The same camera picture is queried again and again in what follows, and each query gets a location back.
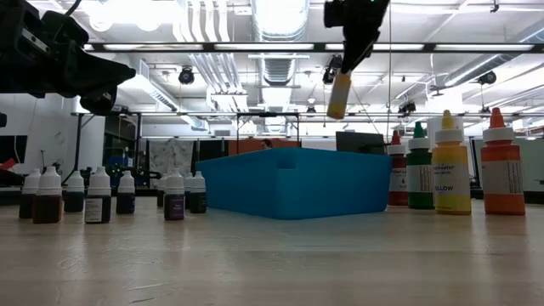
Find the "yellow bottle in gripper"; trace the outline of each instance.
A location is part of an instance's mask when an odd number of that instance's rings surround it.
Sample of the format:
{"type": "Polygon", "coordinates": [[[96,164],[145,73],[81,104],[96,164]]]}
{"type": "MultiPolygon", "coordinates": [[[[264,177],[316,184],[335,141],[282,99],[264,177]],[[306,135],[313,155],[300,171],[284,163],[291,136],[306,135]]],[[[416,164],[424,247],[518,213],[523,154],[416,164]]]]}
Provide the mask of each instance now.
{"type": "Polygon", "coordinates": [[[433,197],[436,211],[443,214],[469,215],[470,182],[467,147],[461,145],[462,131],[455,127],[449,110],[442,116],[442,130],[435,134],[433,149],[433,197]]]}

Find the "monitor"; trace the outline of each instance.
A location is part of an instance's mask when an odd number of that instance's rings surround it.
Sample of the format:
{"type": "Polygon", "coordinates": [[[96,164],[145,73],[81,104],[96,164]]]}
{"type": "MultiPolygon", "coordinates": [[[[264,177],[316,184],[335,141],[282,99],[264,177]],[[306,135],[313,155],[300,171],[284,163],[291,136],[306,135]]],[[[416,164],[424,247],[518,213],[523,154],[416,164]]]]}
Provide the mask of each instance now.
{"type": "Polygon", "coordinates": [[[378,133],[337,132],[337,150],[386,155],[383,135],[378,133]]]}

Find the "green paint bottle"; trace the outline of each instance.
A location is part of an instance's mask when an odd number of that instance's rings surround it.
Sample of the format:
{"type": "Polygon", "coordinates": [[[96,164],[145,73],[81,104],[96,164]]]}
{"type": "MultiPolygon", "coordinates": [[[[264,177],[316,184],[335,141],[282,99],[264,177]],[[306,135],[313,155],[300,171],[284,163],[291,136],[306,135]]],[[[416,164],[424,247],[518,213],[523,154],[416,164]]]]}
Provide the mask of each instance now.
{"type": "Polygon", "coordinates": [[[416,122],[414,139],[408,142],[410,153],[406,156],[406,180],[408,181],[408,207],[434,209],[433,202],[433,154],[425,138],[422,124],[416,122]]]}

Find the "blue tray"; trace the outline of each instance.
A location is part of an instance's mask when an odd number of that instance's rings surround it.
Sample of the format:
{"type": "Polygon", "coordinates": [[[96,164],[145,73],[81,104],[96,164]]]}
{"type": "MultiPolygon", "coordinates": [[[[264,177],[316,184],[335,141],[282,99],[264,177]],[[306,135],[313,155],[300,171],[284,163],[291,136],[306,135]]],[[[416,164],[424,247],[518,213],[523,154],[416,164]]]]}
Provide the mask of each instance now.
{"type": "Polygon", "coordinates": [[[388,156],[285,148],[211,161],[207,205],[266,218],[305,219],[375,213],[388,203],[388,156]]]}

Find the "orange paint bottle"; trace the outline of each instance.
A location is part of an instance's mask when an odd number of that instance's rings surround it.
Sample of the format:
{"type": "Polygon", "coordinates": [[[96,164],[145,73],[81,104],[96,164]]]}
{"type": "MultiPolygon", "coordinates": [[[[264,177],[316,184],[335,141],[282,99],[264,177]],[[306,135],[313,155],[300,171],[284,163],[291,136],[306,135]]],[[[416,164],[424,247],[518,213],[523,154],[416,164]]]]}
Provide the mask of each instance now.
{"type": "Polygon", "coordinates": [[[389,205],[408,206],[408,184],[406,183],[406,148],[400,144],[399,132],[393,132],[388,155],[391,156],[393,170],[389,180],[389,205]]]}
{"type": "Polygon", "coordinates": [[[494,108],[490,128],[484,131],[482,179],[485,213],[525,215],[519,147],[512,144],[513,130],[505,127],[501,110],[494,108]]]}

